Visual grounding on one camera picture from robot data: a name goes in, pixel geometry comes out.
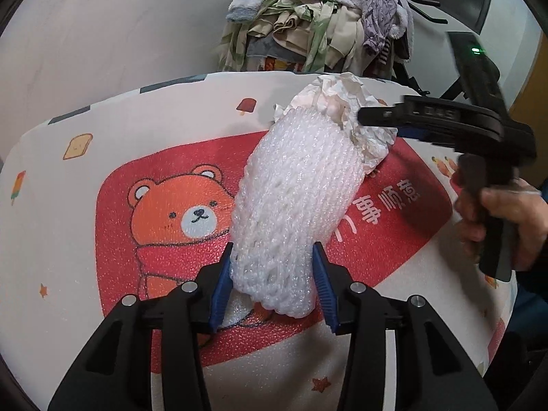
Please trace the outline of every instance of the human hand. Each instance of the human hand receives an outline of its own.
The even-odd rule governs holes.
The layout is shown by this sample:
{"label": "human hand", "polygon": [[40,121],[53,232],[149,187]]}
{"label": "human hand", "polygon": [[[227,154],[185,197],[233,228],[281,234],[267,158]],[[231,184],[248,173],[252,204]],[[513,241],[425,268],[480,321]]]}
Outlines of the human hand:
{"label": "human hand", "polygon": [[[522,179],[518,184],[529,186]],[[479,198],[475,199],[468,191],[462,190],[455,202],[455,210],[462,216],[457,228],[465,252],[475,259],[479,243],[485,239],[486,229],[481,222],[483,207],[491,216],[517,224],[519,242],[512,256],[512,268],[530,270],[548,236],[548,204],[532,193],[513,193],[496,188],[482,189]]]}

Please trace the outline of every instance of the bread slice illustration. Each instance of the bread slice illustration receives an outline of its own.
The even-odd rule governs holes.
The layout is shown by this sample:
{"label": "bread slice illustration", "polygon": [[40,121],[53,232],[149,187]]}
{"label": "bread slice illustration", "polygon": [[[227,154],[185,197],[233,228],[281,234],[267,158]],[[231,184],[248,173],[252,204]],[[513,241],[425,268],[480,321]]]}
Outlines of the bread slice illustration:
{"label": "bread slice illustration", "polygon": [[91,133],[80,134],[79,136],[73,137],[68,145],[67,151],[65,151],[63,160],[83,156],[88,149],[91,139],[93,139],[93,134]]}

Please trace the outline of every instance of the crumpled white paper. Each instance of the crumpled white paper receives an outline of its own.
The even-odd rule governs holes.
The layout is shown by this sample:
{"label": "crumpled white paper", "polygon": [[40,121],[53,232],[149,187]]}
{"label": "crumpled white paper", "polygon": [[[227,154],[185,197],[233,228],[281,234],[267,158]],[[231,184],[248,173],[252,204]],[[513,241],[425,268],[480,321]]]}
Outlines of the crumpled white paper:
{"label": "crumpled white paper", "polygon": [[365,174],[369,174],[388,155],[388,147],[394,144],[398,129],[363,126],[358,122],[358,111],[362,107],[381,106],[354,74],[326,74],[318,76],[293,97],[287,108],[275,105],[274,121],[292,108],[315,107],[346,133],[363,157]]}

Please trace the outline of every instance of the orange bear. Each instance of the orange bear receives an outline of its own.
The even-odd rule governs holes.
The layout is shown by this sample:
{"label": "orange bear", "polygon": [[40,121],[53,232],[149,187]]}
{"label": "orange bear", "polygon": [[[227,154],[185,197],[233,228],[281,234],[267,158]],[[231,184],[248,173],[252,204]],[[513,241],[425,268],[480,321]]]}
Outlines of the orange bear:
{"label": "orange bear", "polygon": [[158,184],[152,179],[133,184],[128,202],[142,298],[166,295],[182,281],[194,279],[202,266],[215,262],[212,249],[222,252],[234,207],[222,182],[219,168],[199,165]]}

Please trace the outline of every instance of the silver screw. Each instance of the silver screw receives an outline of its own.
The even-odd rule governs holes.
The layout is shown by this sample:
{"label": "silver screw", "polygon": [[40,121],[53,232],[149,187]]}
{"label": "silver screw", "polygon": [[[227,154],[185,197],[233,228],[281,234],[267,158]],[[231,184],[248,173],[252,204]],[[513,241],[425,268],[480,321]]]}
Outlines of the silver screw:
{"label": "silver screw", "polygon": [[411,297],[411,304],[415,307],[423,307],[426,304],[426,300],[420,295],[413,295]]}
{"label": "silver screw", "polygon": [[124,306],[133,306],[136,301],[137,297],[135,295],[126,295],[122,298],[122,304]]}
{"label": "silver screw", "polygon": [[367,286],[363,283],[355,282],[350,284],[350,290],[352,292],[355,292],[357,294],[362,294],[367,289]]}
{"label": "silver screw", "polygon": [[187,281],[183,283],[181,289],[183,290],[183,292],[194,292],[196,289],[198,289],[198,284],[196,284],[194,281]]}

